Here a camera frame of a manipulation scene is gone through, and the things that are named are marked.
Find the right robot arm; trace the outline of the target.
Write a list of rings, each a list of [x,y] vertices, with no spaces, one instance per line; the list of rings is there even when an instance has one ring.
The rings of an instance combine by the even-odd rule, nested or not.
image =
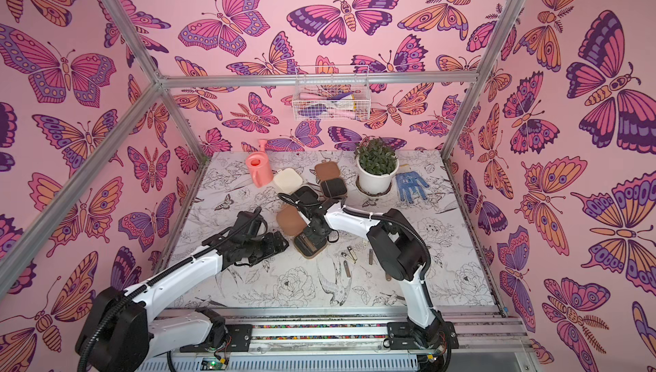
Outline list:
[[[343,199],[321,200],[305,187],[278,197],[295,207],[306,223],[294,238],[295,248],[304,257],[316,256],[332,233],[349,233],[367,240],[385,274],[399,282],[408,314],[405,322],[387,324],[390,348],[446,355],[460,347],[454,324],[443,319],[426,286],[432,264],[428,247],[401,211],[360,211],[346,206]]]

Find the tan brown clipper case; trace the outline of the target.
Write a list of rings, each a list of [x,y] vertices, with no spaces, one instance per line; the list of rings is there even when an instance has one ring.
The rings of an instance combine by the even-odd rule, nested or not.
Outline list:
[[[292,244],[306,259],[313,259],[328,245],[326,235],[314,231],[302,214],[294,207],[285,206],[276,216],[283,235],[292,239]]]

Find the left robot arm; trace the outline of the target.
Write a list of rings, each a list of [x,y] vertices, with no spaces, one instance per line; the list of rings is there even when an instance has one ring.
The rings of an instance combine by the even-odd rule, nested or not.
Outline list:
[[[75,351],[79,371],[135,371],[144,361],[185,346],[222,350],[231,344],[225,317],[200,309],[160,319],[191,288],[236,266],[253,267],[284,252],[282,233],[271,232],[261,208],[241,211],[234,225],[204,240],[168,269],[127,288],[106,288],[95,298]]]

